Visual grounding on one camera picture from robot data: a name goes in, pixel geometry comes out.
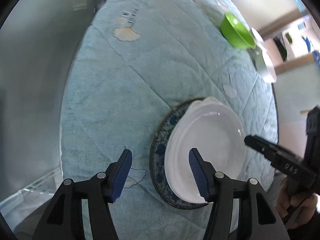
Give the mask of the right hand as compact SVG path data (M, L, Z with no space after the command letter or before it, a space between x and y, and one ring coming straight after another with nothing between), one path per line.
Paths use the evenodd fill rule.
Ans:
M298 215L297 219L301 220L301 223L307 223L315 214L317 207L317 196L312 194L310 197L307 197L306 194L299 194L290 197L287 194L287 185L288 179L285 177L281 182L281 191L277 199L276 210L279 213L281 218L284 218L288 215L289 206L297 207L301 204L301 212Z

